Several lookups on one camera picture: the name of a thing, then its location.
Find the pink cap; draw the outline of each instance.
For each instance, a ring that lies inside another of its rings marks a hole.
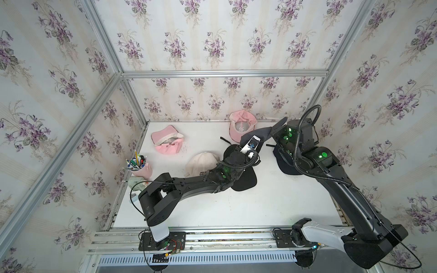
[[[184,135],[180,134],[173,126],[152,133],[152,141],[156,150],[164,155],[174,155],[179,152],[184,142]]]
[[[255,124],[258,123],[254,115],[246,110],[231,113],[229,119],[231,120],[229,135],[235,142],[240,142],[241,137],[245,133],[253,131]]]

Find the metal vent grille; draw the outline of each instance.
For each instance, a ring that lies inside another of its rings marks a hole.
[[[163,262],[153,263],[152,254],[146,254],[150,265],[162,265]],[[279,251],[247,251],[247,252],[204,252],[179,253],[170,256],[168,265],[190,264],[231,264],[231,263],[283,263],[296,262],[295,252]],[[119,254],[102,255],[99,266],[143,266],[146,264],[144,255]]]

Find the cap brim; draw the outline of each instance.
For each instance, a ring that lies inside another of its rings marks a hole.
[[[230,145],[223,153],[223,158],[229,156],[237,146],[237,144]],[[243,191],[253,188],[254,186],[256,186],[256,184],[257,175],[255,174],[253,167],[247,167],[240,176],[240,178],[234,182],[234,185],[231,188],[235,191]]]
[[[277,145],[273,149],[273,154],[276,157],[277,165],[283,173],[289,175],[302,175],[294,166],[288,165],[288,163],[282,158]]]

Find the pen holder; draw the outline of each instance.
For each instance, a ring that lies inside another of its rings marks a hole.
[[[152,177],[152,166],[147,162],[144,167],[142,167],[140,170],[138,171],[132,171],[132,174],[134,176],[142,176],[144,179],[149,179],[150,177]]]

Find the purple flower pattern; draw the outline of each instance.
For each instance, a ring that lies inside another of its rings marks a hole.
[[[1,273],[33,273],[35,267],[36,265],[34,265],[33,263],[28,264],[27,260],[24,263],[19,263],[18,259],[15,259],[14,257],[9,257],[7,259],[5,258],[2,261],[0,272]]]
[[[129,126],[131,129],[136,131],[136,123],[134,120],[134,117],[132,116],[133,112],[132,110],[123,110],[123,118],[125,119],[125,124]]]
[[[232,23],[237,23],[237,28],[244,25],[246,19],[247,4],[253,0],[228,0],[229,5],[232,6]]]
[[[414,109],[419,105],[419,98],[422,92],[435,94],[435,91],[430,89],[431,86],[423,85],[416,86],[417,82],[410,79],[406,85],[395,86],[395,91],[387,95],[390,103],[382,105],[376,110],[379,113],[376,121],[381,124],[393,124],[393,119],[402,120],[406,114],[414,114]]]
[[[111,100],[106,102],[105,107],[101,112],[105,120],[109,119],[112,127],[118,127],[120,121],[118,120],[117,109]]]
[[[24,61],[19,60],[14,55],[14,50],[9,44],[9,41],[13,40],[14,38],[12,38],[9,32],[2,30],[0,35],[0,70],[4,71],[3,76],[10,76],[11,81],[16,85],[18,85],[18,76],[20,75],[26,80],[27,85],[30,87],[30,80],[33,76],[29,73],[30,68],[25,68],[22,66]]]
[[[260,81],[260,83],[263,85],[260,88],[260,93],[263,95],[263,97],[267,97],[271,93],[273,93],[273,89],[276,88],[276,85],[279,83],[278,77],[263,77]]]
[[[184,16],[187,18],[187,23],[191,21],[193,24],[193,28],[195,26],[198,26],[200,21],[200,15],[201,15],[199,13],[201,0],[179,0],[179,2],[185,6]]]
[[[399,157],[402,159],[406,156],[403,154],[403,150],[392,148],[393,144],[387,140],[383,144],[375,143],[375,146],[369,147],[371,154],[365,155],[361,158],[363,163],[360,168],[364,169],[365,172],[374,175],[374,171],[378,173],[384,170],[390,171],[391,166],[395,164],[395,158]]]
[[[351,153],[352,149],[349,147],[349,144],[338,148],[337,158],[342,165],[352,166],[352,161],[355,161],[355,159],[351,156]]]
[[[75,61],[77,59],[77,44],[71,42],[73,34],[67,29],[67,21],[47,3],[40,4],[38,1],[35,1],[32,3],[32,6],[40,14],[38,17],[39,24],[44,28],[46,37],[56,38],[58,50],[64,58],[68,56],[72,61]]]
[[[341,89],[338,87],[339,83],[337,79],[334,79],[331,83],[328,84],[326,88],[326,94],[323,97],[323,106],[328,106],[333,99],[337,99],[340,95]]]
[[[274,28],[277,29],[277,35],[285,34],[290,27],[293,27],[292,20],[298,18],[298,12],[303,8],[303,0],[279,0],[276,11],[281,15],[276,19]]]
[[[211,114],[215,116],[220,113],[220,107],[225,101],[222,97],[217,96],[216,94],[209,95],[209,99],[206,101],[210,106]]]
[[[100,223],[100,229],[105,227],[106,221],[109,219],[109,215],[111,214],[111,203],[107,203],[99,212],[97,212],[97,216],[94,220],[97,223]]]
[[[225,88],[225,94],[228,94],[229,97],[235,96],[235,94],[238,93],[238,89],[241,88],[242,82],[242,77],[225,78],[223,83],[228,85],[228,87]]]
[[[207,39],[205,40],[204,51],[208,52],[206,58],[206,63],[211,65],[211,69],[217,68],[219,63],[222,62],[220,58],[225,56],[225,41],[223,40],[223,35],[226,33],[225,30],[219,30],[216,34],[208,32]]]
[[[415,197],[407,197],[410,207],[395,207],[399,213],[395,216],[402,222],[405,228],[411,232],[420,231],[421,234],[437,232],[437,196],[428,198],[416,194]]]
[[[349,109],[348,118],[343,124],[345,128],[343,134],[353,133],[354,129],[358,126],[363,128],[366,125],[365,121],[369,119],[368,116],[364,115],[365,112],[365,107],[361,104],[357,105],[354,109]]]
[[[125,151],[120,143],[120,136],[114,135],[112,137],[109,137],[109,140],[106,141],[106,144],[109,146],[109,152],[111,154],[116,154],[120,158],[125,158]]]
[[[272,112],[278,114],[282,111],[283,106],[288,103],[288,97],[284,97],[283,94],[278,94],[270,102],[272,104]]]
[[[414,31],[416,38],[411,40],[410,44],[406,44],[406,50],[401,54],[401,56],[406,56],[407,60],[403,64],[411,65],[413,61],[417,61],[419,53],[425,55],[424,50],[434,44],[434,40],[437,38],[437,20],[436,20],[437,9],[431,14],[430,17],[418,22],[418,26]]]
[[[332,58],[335,55],[335,52],[337,52],[337,48],[341,43],[341,40],[343,39],[343,34],[338,35],[337,40],[332,42],[332,44],[329,45],[329,48],[326,52],[329,53],[329,57],[325,58],[323,61],[324,66],[328,66],[331,63]]]
[[[210,121],[211,118],[203,113],[197,113],[196,118],[194,118],[195,121]]]
[[[179,121],[179,118],[172,114],[164,114],[164,121]]]
[[[159,92],[162,92],[162,94],[165,94],[168,92],[167,89],[167,81],[170,80],[170,78],[154,78],[152,81],[155,83],[156,88]]]
[[[55,141],[57,138],[49,138],[52,132],[49,128],[44,127],[43,119],[37,118],[35,115],[29,115],[18,112],[22,108],[21,100],[17,101],[13,108],[9,103],[9,117],[0,118],[0,129],[5,129],[9,133],[5,133],[3,143],[14,144],[16,152],[20,152],[24,147],[31,148],[32,157],[35,157],[39,162],[44,162],[44,158],[52,158],[58,149]]]
[[[417,246],[408,244],[409,249],[412,251],[416,251]],[[386,261],[390,264],[394,264],[402,267],[415,267],[419,265],[419,262],[410,254],[408,250],[406,250],[403,246],[395,246],[393,250],[386,256],[389,261]],[[414,270],[405,270],[406,272],[413,273]]]
[[[58,178],[55,180],[54,184],[49,189],[49,192],[46,194],[44,201],[42,202],[44,205],[51,204],[53,201],[53,203],[58,203],[56,205],[57,207],[60,205],[66,207],[67,199],[74,201],[74,186],[71,189],[65,186],[61,178],[63,175],[63,173],[59,173]]]
[[[178,95],[177,98],[176,104],[180,107],[182,113],[187,116],[191,114],[191,106],[194,104],[193,99],[185,95]]]
[[[313,35],[314,31],[308,31],[305,35],[302,35],[301,32],[296,33],[296,39],[290,42],[287,51],[290,52],[290,55],[286,58],[285,64],[288,65],[288,68],[295,68],[297,64],[302,62],[302,59],[305,58],[306,52],[310,49],[309,45],[309,37]]]
[[[98,144],[99,141],[95,139],[94,134],[88,132],[83,136],[82,142],[76,147],[76,150],[80,153],[81,157],[87,154],[88,160],[94,164],[94,160],[100,162],[100,157],[102,156],[101,147],[97,147]]]
[[[117,186],[121,186],[121,184],[123,183],[123,179],[125,177],[125,169],[123,169],[121,165],[118,165],[117,169],[118,169],[118,173],[114,175],[114,180],[117,183]]]
[[[203,92],[203,85],[205,84],[206,79],[207,78],[190,78],[190,80],[193,82],[194,90],[199,94]]]
[[[137,24],[142,23],[143,28],[149,25],[150,19],[147,13],[147,1],[151,0],[125,0],[126,4],[132,7],[133,16]]]
[[[14,206],[8,204],[11,199],[12,195],[9,195],[6,199],[0,200],[0,211],[2,211],[2,215],[0,215],[0,228],[4,225],[5,221],[9,218],[9,216],[14,212]]]
[[[331,118],[327,118],[327,120],[322,122],[322,127],[320,128],[320,141],[322,141],[327,136],[332,136],[335,129],[332,127]]]
[[[74,71],[70,71],[68,66],[64,69],[54,66],[53,70],[49,70],[50,77],[56,82],[55,90],[61,94],[67,95],[70,101],[77,107],[85,107],[85,96],[83,91],[77,87],[77,75]]]
[[[316,77],[296,77],[296,86],[295,90],[297,91],[297,94],[302,93],[307,84],[311,82],[312,80],[315,80]]]
[[[269,34],[270,32],[265,33],[262,28],[260,30],[255,28],[252,37],[247,40],[250,46],[250,59],[255,60],[255,63],[262,59],[263,50],[272,41],[272,39],[269,39]]]
[[[117,33],[117,36],[121,38],[117,45],[119,46],[119,51],[126,53],[126,62],[128,65],[132,65],[135,70],[141,70],[141,64],[144,62],[140,61],[143,58],[142,47],[139,43],[135,41],[136,31],[128,31],[126,36],[123,33]]]
[[[363,41],[375,37],[374,32],[380,24],[387,18],[391,18],[395,14],[396,0],[379,1],[375,4],[370,12],[370,20],[364,27],[362,36],[366,36]]]
[[[362,87],[367,89],[371,83],[375,82],[376,77],[379,75],[381,65],[388,63],[388,61],[384,59],[385,57],[378,59],[375,54],[372,54],[368,61],[363,62],[362,66],[357,69],[358,77],[353,78],[349,85],[351,87],[349,94],[353,96],[358,93],[362,94]]]
[[[328,10],[326,11],[326,14],[323,16],[323,24],[327,24],[328,28],[334,26],[336,22],[338,22],[338,18],[340,17],[340,12],[342,9],[344,9],[344,6],[347,5],[347,3],[352,3],[353,0],[327,0],[326,5],[328,7]]]
[[[371,188],[363,186],[361,188],[361,193],[364,195],[367,201],[369,201],[375,208],[381,210],[382,203],[379,200],[379,198],[381,198],[381,194],[378,192],[377,186],[373,186]]]
[[[182,58],[185,58],[185,50],[187,47],[185,46],[184,41],[181,40],[180,36],[183,31],[175,31],[172,35],[170,32],[165,33],[164,40],[164,51],[169,52],[170,56],[168,57],[168,63],[173,63],[175,69],[181,69],[182,63],[185,61]]]
[[[105,62],[103,54],[97,50],[96,41],[92,40],[89,47],[85,49],[88,54],[88,63],[91,65],[93,72],[99,72],[99,79],[103,84],[109,81],[109,73],[106,71],[108,65]]]
[[[257,97],[253,97],[250,93],[244,94],[243,99],[240,100],[241,105],[243,105],[243,109],[250,112],[255,103],[257,103]]]
[[[157,97],[145,98],[144,108],[147,109],[153,119],[158,119],[161,113],[161,106],[156,101]]]
[[[93,176],[87,177],[87,182],[84,183],[85,188],[89,191],[89,196],[100,195],[99,197],[105,197],[109,193],[109,187],[103,182],[103,173],[95,172]]]
[[[65,229],[58,231],[61,234],[57,239],[53,240],[55,244],[61,245],[61,253],[68,251],[72,246],[76,249],[85,246],[85,241],[91,240],[91,231],[83,228],[80,224],[81,218],[77,217],[75,220],[70,219],[68,226]]]

